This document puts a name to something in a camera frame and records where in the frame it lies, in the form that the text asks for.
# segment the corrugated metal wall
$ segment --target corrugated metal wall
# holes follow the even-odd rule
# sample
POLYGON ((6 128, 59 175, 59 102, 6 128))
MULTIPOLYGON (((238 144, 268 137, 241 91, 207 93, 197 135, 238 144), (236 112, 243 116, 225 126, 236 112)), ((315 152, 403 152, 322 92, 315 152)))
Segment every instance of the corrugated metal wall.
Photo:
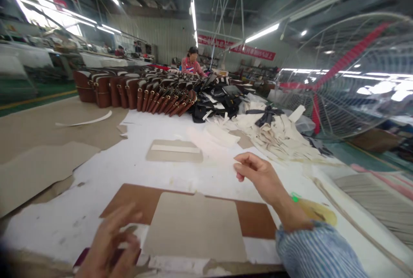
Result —
MULTIPOLYGON (((124 15, 113 15, 108 17, 111 22, 111 26, 114 28, 120 28, 121 30, 142 38, 149 43, 154 43, 158 46, 158 63, 171 64, 172 58, 183 58, 188 49, 191 46, 195 46, 195 40, 193 38, 193 24, 192 20, 179 20, 170 18, 149 18, 149 17, 127 17, 124 15)), ((198 22, 198 28, 213 31, 213 22, 198 22)), ((230 33, 230 26, 225 26, 225 33, 232 36, 242 36, 242 29, 239 25, 233 25, 230 33)), ((249 36, 253 32, 246 29, 245 35, 249 36)), ((207 33, 200 32, 199 34, 209 35, 207 33)), ((117 44, 122 44, 128 49, 133 49, 133 40, 122 36, 115 35, 117 44)), ((249 46, 257 47, 258 49, 276 52, 275 59, 273 61, 262 60, 261 63, 267 67, 278 66, 281 67, 284 60, 292 53, 296 51, 295 48, 289 44, 280 40, 279 34, 269 34, 263 36, 251 43, 249 46)), ((220 49, 216 49, 214 57, 216 57, 217 51, 220 53, 220 49)), ((205 52, 211 54, 212 47, 205 46, 205 52)), ((223 63, 223 56, 219 56, 219 65, 223 63)), ((228 71, 237 71, 242 59, 245 60, 246 65, 251 64, 251 59, 254 57, 240 54, 240 53, 227 53, 225 57, 225 69, 228 71)))

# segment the blue striped shirt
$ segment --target blue striped shirt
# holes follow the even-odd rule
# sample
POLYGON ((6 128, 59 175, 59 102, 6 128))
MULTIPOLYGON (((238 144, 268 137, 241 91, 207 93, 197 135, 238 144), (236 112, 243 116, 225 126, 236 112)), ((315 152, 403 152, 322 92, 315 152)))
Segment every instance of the blue striped shirt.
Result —
POLYGON ((368 277, 348 242, 329 224, 314 229, 276 233, 277 252, 292 278, 368 277))

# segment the green marker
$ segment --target green marker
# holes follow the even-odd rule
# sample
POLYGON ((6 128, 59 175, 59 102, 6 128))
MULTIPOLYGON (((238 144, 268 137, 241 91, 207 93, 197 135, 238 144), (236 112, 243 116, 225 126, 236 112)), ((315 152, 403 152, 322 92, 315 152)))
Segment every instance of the green marker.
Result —
POLYGON ((293 202, 294 203, 297 203, 298 202, 298 200, 300 199, 300 195, 298 195, 297 193, 295 193, 295 192, 293 192, 293 193, 291 193, 291 198, 293 199, 293 202))

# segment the woman in pink shirt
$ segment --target woman in pink shirt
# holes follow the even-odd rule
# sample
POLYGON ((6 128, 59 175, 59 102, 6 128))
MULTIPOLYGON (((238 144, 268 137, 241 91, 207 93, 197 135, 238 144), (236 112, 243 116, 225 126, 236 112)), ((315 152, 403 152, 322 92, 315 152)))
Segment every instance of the woman in pink shirt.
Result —
POLYGON ((189 48, 188 54, 182 59, 181 62, 182 72, 186 74, 198 74, 202 77, 206 77, 207 75, 204 74, 201 66, 197 62, 197 57, 198 49, 195 47, 189 48))

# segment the workshop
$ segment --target workshop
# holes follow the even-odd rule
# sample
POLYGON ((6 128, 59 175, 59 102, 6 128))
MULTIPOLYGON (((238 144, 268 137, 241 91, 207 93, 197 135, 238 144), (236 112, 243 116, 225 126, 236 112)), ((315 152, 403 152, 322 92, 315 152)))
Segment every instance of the workshop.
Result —
POLYGON ((413 278, 408 0, 0 0, 0 276, 413 278))

